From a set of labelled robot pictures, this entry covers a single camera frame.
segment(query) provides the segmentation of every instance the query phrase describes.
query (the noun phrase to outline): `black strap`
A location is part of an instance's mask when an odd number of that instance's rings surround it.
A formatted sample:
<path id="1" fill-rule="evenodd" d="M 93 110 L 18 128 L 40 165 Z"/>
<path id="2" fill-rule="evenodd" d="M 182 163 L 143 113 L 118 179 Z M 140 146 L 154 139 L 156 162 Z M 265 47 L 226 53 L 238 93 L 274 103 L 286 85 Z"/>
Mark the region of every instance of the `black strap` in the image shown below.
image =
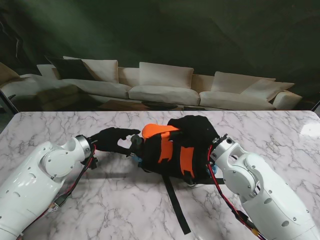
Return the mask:
<path id="1" fill-rule="evenodd" d="M 173 210 L 175 212 L 176 218 L 178 219 L 178 222 L 180 224 L 180 227 L 181 227 L 184 235 L 187 235 L 187 234 L 191 233 L 191 230 L 190 230 L 189 225 L 187 223 L 187 220 L 181 210 L 181 206 L 180 206 L 178 198 L 176 196 L 174 187 L 172 186 L 172 183 L 171 183 L 170 178 L 168 176 L 162 175 L 162 178 L 163 178 L 165 188 L 169 194 L 169 198 L 171 200 L 171 204 L 172 204 Z"/>
<path id="2" fill-rule="evenodd" d="M 225 184 L 224 179 L 223 178 L 216 178 L 216 181 L 219 185 L 223 185 Z M 207 185 L 214 185 L 215 182 L 212 178 L 207 178 L 205 180 L 199 180 L 197 181 L 195 184 L 207 184 Z"/>

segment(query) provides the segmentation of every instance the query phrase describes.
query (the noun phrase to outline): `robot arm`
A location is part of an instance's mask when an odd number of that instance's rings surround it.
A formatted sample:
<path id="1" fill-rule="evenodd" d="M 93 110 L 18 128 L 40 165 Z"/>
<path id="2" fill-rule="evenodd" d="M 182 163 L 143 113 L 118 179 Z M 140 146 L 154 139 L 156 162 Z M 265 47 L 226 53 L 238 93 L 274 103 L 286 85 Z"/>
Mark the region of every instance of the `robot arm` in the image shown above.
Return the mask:
<path id="1" fill-rule="evenodd" d="M 62 146 L 37 146 L 0 187 L 0 239 L 16 240 L 52 204 L 75 163 L 92 151 L 82 135 Z"/>
<path id="2" fill-rule="evenodd" d="M 320 240 L 304 203 L 261 156 L 245 151 L 227 135 L 215 139 L 212 146 L 210 158 L 222 170 L 225 185 L 239 195 L 242 207 L 265 238 Z"/>

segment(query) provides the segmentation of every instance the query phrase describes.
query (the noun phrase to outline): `sofa armrest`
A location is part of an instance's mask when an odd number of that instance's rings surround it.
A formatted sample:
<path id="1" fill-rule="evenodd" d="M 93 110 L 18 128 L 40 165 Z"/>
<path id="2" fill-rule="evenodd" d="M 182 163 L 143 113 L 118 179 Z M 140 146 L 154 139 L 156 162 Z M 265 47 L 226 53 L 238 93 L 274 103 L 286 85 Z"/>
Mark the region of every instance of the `sofa armrest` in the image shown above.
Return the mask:
<path id="1" fill-rule="evenodd" d="M 293 109 L 302 99 L 299 96 L 290 91 L 282 91 L 277 94 L 273 101 L 273 106 L 276 110 L 291 110 Z"/>

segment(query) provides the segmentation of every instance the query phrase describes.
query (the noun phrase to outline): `marble table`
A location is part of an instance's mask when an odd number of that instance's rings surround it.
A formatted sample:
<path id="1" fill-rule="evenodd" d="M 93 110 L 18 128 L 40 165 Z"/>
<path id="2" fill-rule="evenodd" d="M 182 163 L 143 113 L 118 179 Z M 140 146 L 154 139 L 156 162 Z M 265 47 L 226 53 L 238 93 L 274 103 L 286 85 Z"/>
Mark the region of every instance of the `marble table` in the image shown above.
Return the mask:
<path id="1" fill-rule="evenodd" d="M 22 112 L 0 135 L 0 184 L 45 141 L 63 144 L 108 127 L 141 130 L 190 114 L 207 116 L 220 135 L 228 133 L 247 151 L 263 156 L 320 226 L 320 119 L 310 111 Z M 214 186 L 190 188 L 173 179 L 192 230 L 185 236 L 159 175 L 144 172 L 130 157 L 96 155 L 99 168 L 85 174 L 62 208 L 28 228 L 24 240 L 257 239 L 234 218 Z M 80 169 L 80 164 L 73 169 L 68 184 Z M 240 209 L 238 197 L 225 186 L 222 190 Z"/>

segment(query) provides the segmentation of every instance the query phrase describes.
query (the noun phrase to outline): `black glove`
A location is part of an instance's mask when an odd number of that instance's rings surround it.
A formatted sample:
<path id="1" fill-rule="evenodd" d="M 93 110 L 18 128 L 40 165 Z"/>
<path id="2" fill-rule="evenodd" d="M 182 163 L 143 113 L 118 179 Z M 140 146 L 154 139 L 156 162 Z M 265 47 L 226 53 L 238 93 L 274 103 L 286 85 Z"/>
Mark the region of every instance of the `black glove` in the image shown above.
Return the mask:
<path id="1" fill-rule="evenodd" d="M 205 116 L 188 115 L 179 119 L 170 119 L 168 125 L 180 129 L 173 141 L 185 148 L 198 147 L 208 149 L 219 135 Z"/>
<path id="2" fill-rule="evenodd" d="M 99 151 L 129 155 L 129 149 L 119 146 L 118 141 L 120 139 L 126 140 L 127 136 L 139 133 L 140 131 L 137 129 L 110 127 L 93 135 L 90 139 Z"/>

